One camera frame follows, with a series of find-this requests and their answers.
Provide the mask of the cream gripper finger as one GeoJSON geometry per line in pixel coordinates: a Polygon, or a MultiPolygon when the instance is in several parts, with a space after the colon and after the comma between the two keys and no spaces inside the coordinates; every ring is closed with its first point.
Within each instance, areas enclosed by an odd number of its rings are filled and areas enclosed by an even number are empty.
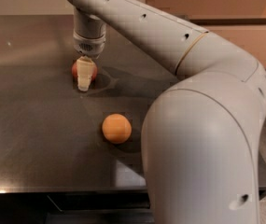
{"type": "Polygon", "coordinates": [[[87,91],[92,81],[95,63],[87,56],[77,59],[77,86],[80,91],[87,91]]]}

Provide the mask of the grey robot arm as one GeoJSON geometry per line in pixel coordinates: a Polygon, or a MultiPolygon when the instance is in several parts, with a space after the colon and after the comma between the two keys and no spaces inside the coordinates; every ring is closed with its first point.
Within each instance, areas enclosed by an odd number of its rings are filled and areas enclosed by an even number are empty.
{"type": "Polygon", "coordinates": [[[136,0],[67,0],[76,50],[97,57],[111,26],[178,78],[151,105],[141,153],[156,224],[260,224],[266,71],[245,50],[136,0]]]}

